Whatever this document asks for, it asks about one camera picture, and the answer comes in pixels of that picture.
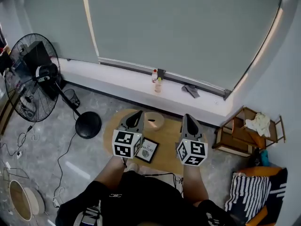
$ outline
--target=plastic bottle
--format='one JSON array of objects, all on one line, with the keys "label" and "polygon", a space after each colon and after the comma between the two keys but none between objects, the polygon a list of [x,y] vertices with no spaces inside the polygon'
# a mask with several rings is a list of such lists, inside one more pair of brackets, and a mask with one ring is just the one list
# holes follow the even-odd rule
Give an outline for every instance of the plastic bottle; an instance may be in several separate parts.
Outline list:
[{"label": "plastic bottle", "polygon": [[151,74],[151,82],[155,83],[156,80],[157,80],[157,78],[158,78],[158,72],[157,72],[157,70],[155,69],[155,70],[152,72],[152,74]]},{"label": "plastic bottle", "polygon": [[155,92],[160,93],[161,92],[161,86],[162,86],[162,80],[161,77],[159,77],[156,80],[156,84],[155,84]]}]

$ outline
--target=roller blind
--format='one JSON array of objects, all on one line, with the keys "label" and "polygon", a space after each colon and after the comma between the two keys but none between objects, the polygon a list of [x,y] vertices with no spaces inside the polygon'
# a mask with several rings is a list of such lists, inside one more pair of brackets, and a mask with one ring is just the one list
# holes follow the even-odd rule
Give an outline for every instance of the roller blind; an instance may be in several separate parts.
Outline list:
[{"label": "roller blind", "polygon": [[233,89],[280,0],[89,0],[99,56]]},{"label": "roller blind", "polygon": [[34,33],[47,37],[59,57],[97,63],[83,0],[24,0]]}]

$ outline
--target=orange chair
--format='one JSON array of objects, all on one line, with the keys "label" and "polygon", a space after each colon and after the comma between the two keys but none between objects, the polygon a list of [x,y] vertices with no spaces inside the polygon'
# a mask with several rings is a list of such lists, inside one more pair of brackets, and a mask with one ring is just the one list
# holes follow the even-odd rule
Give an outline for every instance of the orange chair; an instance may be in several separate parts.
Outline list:
[{"label": "orange chair", "polygon": [[[246,176],[262,176],[262,177],[270,177],[276,175],[282,168],[278,167],[253,167],[253,168],[246,168],[242,169],[238,172],[244,173]],[[249,222],[246,223],[246,226],[258,226],[258,224],[266,217],[268,214],[267,206],[264,206],[260,212],[252,218]],[[274,226],[276,224],[268,224],[262,226]]]}]

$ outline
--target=picture frame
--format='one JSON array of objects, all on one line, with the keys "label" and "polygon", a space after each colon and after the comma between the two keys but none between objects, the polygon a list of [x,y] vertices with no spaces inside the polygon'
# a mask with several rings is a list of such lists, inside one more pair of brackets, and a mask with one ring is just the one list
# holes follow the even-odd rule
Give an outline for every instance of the picture frame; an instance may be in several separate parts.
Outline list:
[{"label": "picture frame", "polygon": [[144,162],[151,163],[158,146],[159,143],[145,137],[143,139],[141,148],[139,149],[135,157],[139,158]]}]

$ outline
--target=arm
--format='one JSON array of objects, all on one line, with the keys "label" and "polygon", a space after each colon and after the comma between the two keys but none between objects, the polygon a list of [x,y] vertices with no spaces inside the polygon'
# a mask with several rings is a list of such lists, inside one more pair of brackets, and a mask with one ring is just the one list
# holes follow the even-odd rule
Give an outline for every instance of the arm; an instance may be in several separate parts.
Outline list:
[{"label": "arm", "polygon": [[110,190],[116,190],[125,166],[123,164],[122,158],[117,156],[112,156],[104,169],[98,174],[94,181],[104,184]]},{"label": "arm", "polygon": [[184,165],[183,196],[185,200],[196,207],[201,201],[209,199],[199,167]]}]

